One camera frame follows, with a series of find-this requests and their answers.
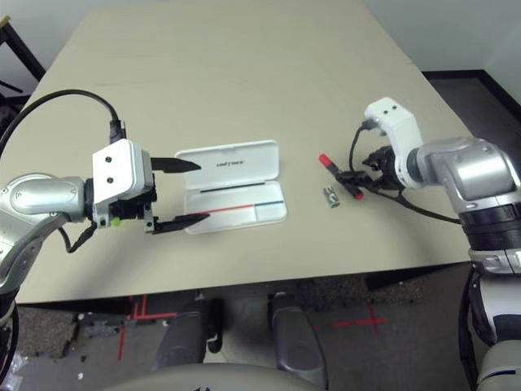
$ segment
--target cable connector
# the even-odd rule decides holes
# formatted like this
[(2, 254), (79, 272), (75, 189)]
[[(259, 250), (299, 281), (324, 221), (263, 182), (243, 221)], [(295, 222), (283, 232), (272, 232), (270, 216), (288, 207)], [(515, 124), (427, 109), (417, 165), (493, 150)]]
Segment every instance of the cable connector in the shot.
[(373, 120), (372, 118), (368, 118), (365, 121), (361, 123), (360, 129), (361, 130), (371, 130), (378, 126), (378, 122), (376, 120)]
[(109, 137), (110, 144), (113, 144), (116, 141), (121, 140), (122, 138), (127, 138), (127, 132), (125, 130), (125, 123), (120, 120), (112, 120), (111, 121), (111, 133), (110, 133), (110, 137)]

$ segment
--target black baseboard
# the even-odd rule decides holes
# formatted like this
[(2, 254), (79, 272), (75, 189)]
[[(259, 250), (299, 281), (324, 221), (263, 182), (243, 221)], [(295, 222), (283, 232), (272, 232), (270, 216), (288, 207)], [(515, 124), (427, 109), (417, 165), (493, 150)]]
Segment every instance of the black baseboard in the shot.
[(427, 80), (478, 79), (488, 91), (521, 123), (521, 105), (500, 84), (483, 69), (463, 71), (422, 72)]
[(6, 101), (14, 106), (23, 106), (27, 103), (31, 95), (19, 95), (6, 97)]

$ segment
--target white wall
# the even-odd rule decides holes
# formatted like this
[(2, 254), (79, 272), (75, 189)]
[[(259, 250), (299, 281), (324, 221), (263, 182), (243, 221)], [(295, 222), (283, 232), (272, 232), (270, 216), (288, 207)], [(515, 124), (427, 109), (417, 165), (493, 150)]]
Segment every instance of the white wall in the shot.
[(493, 53), (485, 70), (521, 104), (521, 22)]
[(364, 1), (423, 71), (483, 69), (521, 15), (519, 0)]
[[(36, 58), (48, 69), (72, 32), (92, 7), (158, 0), (0, 0), (0, 16), (11, 24)], [(0, 80), (30, 94), (37, 82), (7, 45), (0, 46)], [(0, 93), (14, 95), (0, 87)]]

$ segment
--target black cable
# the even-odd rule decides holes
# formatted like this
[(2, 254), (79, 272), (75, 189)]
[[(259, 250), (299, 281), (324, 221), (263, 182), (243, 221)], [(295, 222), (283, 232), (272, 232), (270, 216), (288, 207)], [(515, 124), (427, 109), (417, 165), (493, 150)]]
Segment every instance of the black cable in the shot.
[(49, 102), (52, 99), (58, 98), (60, 96), (65, 95), (82, 95), (86, 96), (88, 98), (92, 98), (98, 102), (100, 102), (107, 110), (111, 113), (112, 121), (111, 121), (111, 127), (114, 123), (115, 126), (120, 126), (120, 119), (117, 116), (116, 110), (114, 107), (105, 99), (103, 99), (101, 96), (94, 94), (89, 91), (84, 90), (61, 90), (56, 91), (50, 94), (47, 94), (45, 96), (42, 96), (40, 99), (35, 100), (31, 104), (29, 104), (24, 110), (22, 110), (12, 121), (12, 123), (9, 124), (6, 131), (3, 133), (2, 137), (0, 138), (0, 157), (2, 157), (3, 151), (6, 148), (7, 142), (9, 141), (9, 138), (12, 136), (12, 134), (15, 132), (16, 126), (19, 125), (19, 123), (28, 116), (31, 112), (42, 106), (45, 102)]
[[(351, 148), (349, 148), (349, 169), (351, 170), (351, 172), (353, 174), (355, 173), (355, 169), (354, 169), (354, 166), (352, 164), (352, 157), (353, 157), (353, 154), (354, 154), (354, 151), (355, 151), (355, 146), (357, 145), (357, 142), (358, 142), (358, 138), (360, 137), (360, 133), (363, 130), (371, 130), (371, 129), (373, 129), (376, 126), (378, 126), (378, 123), (376, 121), (373, 121), (373, 120), (365, 120), (365, 121), (363, 121), (361, 126), (357, 129), (354, 138), (352, 139)], [(379, 191), (372, 190), (372, 189), (370, 189), (368, 187), (364, 187), (364, 188), (367, 189), (368, 191), (370, 191), (373, 194), (376, 194), (378, 196), (382, 196), (382, 197), (387, 198), (389, 200), (393, 200), (393, 201), (397, 202), (398, 204), (400, 204), (401, 206), (403, 206), (403, 207), (405, 207), (405, 208), (407, 208), (409, 210), (412, 210), (413, 212), (422, 214), (423, 216), (434, 218), (436, 220), (441, 220), (442, 222), (451, 222), (452, 224), (461, 224), (459, 219), (457, 219), (457, 218), (447, 217), (447, 216), (444, 216), (443, 214), (438, 214), (436, 212), (432, 212), (432, 211), (427, 210), (427, 209), (422, 209), (422, 208), (420, 208), (420, 207), (418, 207), (418, 206), (416, 206), (414, 204), (411, 204), (403, 196), (403, 194), (402, 194), (403, 190), (399, 190), (398, 191), (398, 196), (393, 197), (391, 195), (389, 196), (389, 195), (381, 193)]]
[(474, 276), (474, 268), (471, 266), (469, 275), (466, 277), (465, 286), (463, 287), (462, 300), (458, 314), (458, 348), (459, 358), (465, 371), (466, 380), (469, 383), (471, 391), (475, 391), (478, 382), (478, 366), (475, 361), (474, 345), (472, 344), (472, 335), (469, 331), (468, 314), (469, 314), (469, 287)]
[(13, 361), (13, 357), (15, 357), (16, 345), (18, 344), (18, 333), (19, 333), (19, 319), (18, 319), (18, 309), (13, 308), (13, 312), (11, 315), (12, 320), (12, 332), (11, 332), (11, 345), (9, 346), (9, 352), (7, 353), (7, 358), (5, 362), (3, 362), (2, 370), (0, 371), (0, 384), (5, 380), (7, 373), (9, 372), (9, 368), (11, 367), (11, 362)]
[(398, 204), (400, 204), (401, 206), (403, 206), (409, 210), (412, 210), (413, 212), (422, 214), (425, 217), (430, 217), (430, 218), (434, 218), (436, 220), (441, 220), (442, 222), (451, 222), (452, 224), (461, 224), (459, 219), (457, 219), (457, 218), (447, 217), (447, 216), (444, 216), (443, 214), (432, 212), (431, 210), (427, 210), (427, 209), (422, 209), (414, 204), (411, 204), (410, 201), (408, 201), (403, 196), (403, 194), (402, 194), (403, 190), (398, 191), (398, 196), (393, 197), (391, 195), (389, 196), (389, 195), (381, 193), (379, 191), (371, 190), (367, 187), (365, 187), (365, 188), (367, 190), (369, 190), (371, 193), (376, 194), (377, 196), (382, 196), (389, 200), (393, 200), (393, 201), (397, 202)]
[(360, 133), (361, 133), (364, 129), (365, 129), (365, 128), (364, 128), (363, 126), (360, 126), (360, 127), (357, 129), (357, 132), (355, 133), (355, 137), (352, 139), (351, 148), (349, 149), (349, 169), (351, 170), (352, 173), (355, 172), (354, 166), (352, 165), (352, 155), (353, 155), (354, 152), (355, 152), (355, 146), (357, 145), (358, 138), (360, 137)]
[(69, 239), (65, 229), (62, 226), (58, 228), (58, 232), (62, 235), (63, 241), (65, 242), (65, 251), (67, 251), (67, 253), (69, 254), (74, 253), (84, 242), (86, 242), (88, 239), (92, 237), (92, 235), (96, 232), (97, 227), (98, 226), (95, 222), (91, 222), (90, 226), (86, 228), (83, 232), (81, 232), (80, 237), (72, 246), (71, 240)]

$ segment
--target red tape mark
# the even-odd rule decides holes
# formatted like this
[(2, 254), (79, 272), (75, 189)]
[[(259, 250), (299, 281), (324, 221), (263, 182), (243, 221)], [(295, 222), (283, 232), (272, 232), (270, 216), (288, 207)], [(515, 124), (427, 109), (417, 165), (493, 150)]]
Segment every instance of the red tape mark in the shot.
[(123, 359), (123, 345), (125, 344), (126, 328), (127, 327), (125, 325), (123, 325), (123, 326), (121, 326), (121, 329), (120, 329), (120, 347), (117, 350), (117, 361), (121, 361), (121, 359)]
[(139, 303), (135, 303), (133, 320), (174, 318), (177, 316), (177, 312), (164, 312), (162, 314), (147, 314), (147, 295), (143, 295), (143, 299), (141, 302), (141, 314), (138, 314), (138, 308), (139, 308)]
[(380, 323), (386, 323), (389, 321), (387, 318), (377, 318), (374, 316), (374, 307), (371, 303), (367, 303), (367, 307), (369, 309), (370, 317), (367, 319), (354, 319), (354, 320), (344, 320), (340, 322), (333, 322), (329, 326), (332, 328), (344, 328), (344, 327), (351, 327), (351, 326), (363, 326), (370, 324), (373, 326), (373, 332), (374, 334), (379, 334), (380, 330), (378, 325)]
[[(162, 314), (147, 314), (147, 295), (143, 295), (143, 299), (141, 301), (141, 314), (138, 314), (139, 303), (134, 303), (134, 313), (133, 316), (127, 315), (127, 321), (129, 320), (152, 320), (152, 319), (163, 319), (163, 318), (174, 318), (177, 316), (177, 312), (165, 312)], [(123, 347), (125, 345), (125, 333), (126, 333), (126, 325), (123, 324), (120, 328), (120, 346), (117, 351), (117, 360), (121, 361), (123, 359)]]
[(372, 324), (373, 324), (374, 334), (379, 334), (380, 330), (378, 329), (378, 322), (375, 322), (375, 320), (377, 318), (374, 316), (373, 303), (367, 303), (367, 307), (369, 308), (369, 314), (370, 314), (370, 319), (371, 319)]

